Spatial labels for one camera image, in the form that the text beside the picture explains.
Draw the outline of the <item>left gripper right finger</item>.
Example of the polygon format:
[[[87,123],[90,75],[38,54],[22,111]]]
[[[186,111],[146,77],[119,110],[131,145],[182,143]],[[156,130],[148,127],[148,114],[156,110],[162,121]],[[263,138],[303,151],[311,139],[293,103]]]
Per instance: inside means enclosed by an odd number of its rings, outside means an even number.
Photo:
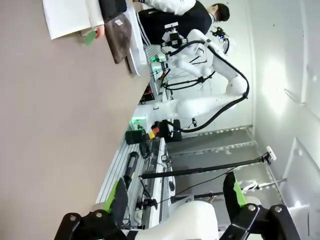
[[[300,236],[284,204],[269,209],[248,203],[233,172],[226,174],[223,195],[231,224],[222,240],[246,240],[252,234],[263,240],[299,240]]]

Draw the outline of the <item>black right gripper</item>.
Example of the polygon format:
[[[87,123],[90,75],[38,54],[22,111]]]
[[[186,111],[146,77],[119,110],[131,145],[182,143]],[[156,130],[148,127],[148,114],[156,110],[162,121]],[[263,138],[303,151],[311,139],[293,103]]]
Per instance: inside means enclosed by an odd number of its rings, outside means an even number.
[[[185,39],[178,32],[167,31],[162,37],[162,47],[172,47],[174,49],[179,49],[183,45],[185,45],[188,40]]]

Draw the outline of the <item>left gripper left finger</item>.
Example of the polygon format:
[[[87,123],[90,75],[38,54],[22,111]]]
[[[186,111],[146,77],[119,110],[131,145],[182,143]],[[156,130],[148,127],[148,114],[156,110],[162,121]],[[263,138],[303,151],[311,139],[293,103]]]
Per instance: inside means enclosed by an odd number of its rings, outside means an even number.
[[[101,209],[81,216],[65,214],[55,235],[56,240],[125,240],[121,230],[128,205],[127,188],[122,178],[113,185]]]

